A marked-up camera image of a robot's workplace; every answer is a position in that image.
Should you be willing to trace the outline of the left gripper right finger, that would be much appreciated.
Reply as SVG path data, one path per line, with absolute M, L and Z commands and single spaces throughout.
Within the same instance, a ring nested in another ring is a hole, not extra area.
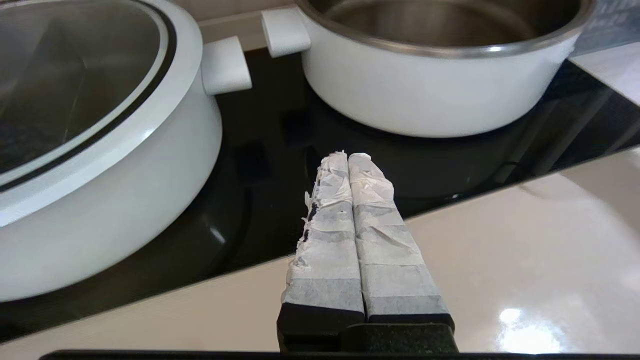
M 366 320 L 437 323 L 454 330 L 453 317 L 394 202 L 393 184 L 366 153 L 350 155 L 349 181 Z

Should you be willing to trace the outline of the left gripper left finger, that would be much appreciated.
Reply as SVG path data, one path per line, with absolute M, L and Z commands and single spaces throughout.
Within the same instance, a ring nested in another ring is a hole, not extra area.
M 305 203 L 308 212 L 276 321 L 279 348 L 337 351 L 340 334 L 363 324 L 366 315 L 345 152 L 321 160 Z

